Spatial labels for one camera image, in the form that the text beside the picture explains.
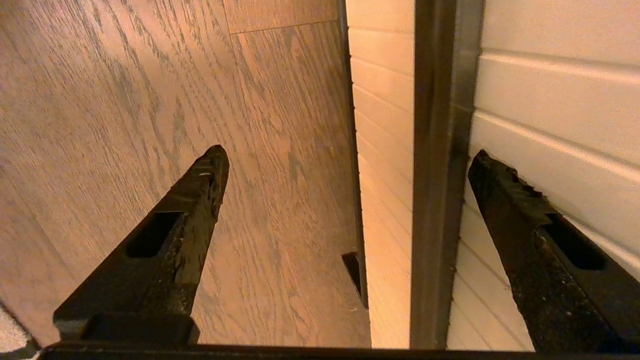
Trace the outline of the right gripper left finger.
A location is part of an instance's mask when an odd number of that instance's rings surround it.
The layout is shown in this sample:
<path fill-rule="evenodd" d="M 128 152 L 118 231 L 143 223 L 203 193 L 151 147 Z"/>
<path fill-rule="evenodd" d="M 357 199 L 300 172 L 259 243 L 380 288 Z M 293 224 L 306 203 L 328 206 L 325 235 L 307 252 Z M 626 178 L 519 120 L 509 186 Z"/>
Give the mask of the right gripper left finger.
<path fill-rule="evenodd" d="M 192 319 L 230 162 L 208 148 L 53 314 L 62 341 L 194 344 Z"/>

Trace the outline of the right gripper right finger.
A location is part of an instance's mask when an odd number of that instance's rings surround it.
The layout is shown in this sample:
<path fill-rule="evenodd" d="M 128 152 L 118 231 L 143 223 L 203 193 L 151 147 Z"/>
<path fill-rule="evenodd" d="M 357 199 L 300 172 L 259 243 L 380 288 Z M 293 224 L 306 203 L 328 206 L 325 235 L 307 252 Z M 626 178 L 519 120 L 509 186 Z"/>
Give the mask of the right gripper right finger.
<path fill-rule="evenodd" d="M 637 352 L 639 281 L 485 150 L 467 178 L 534 349 Z"/>

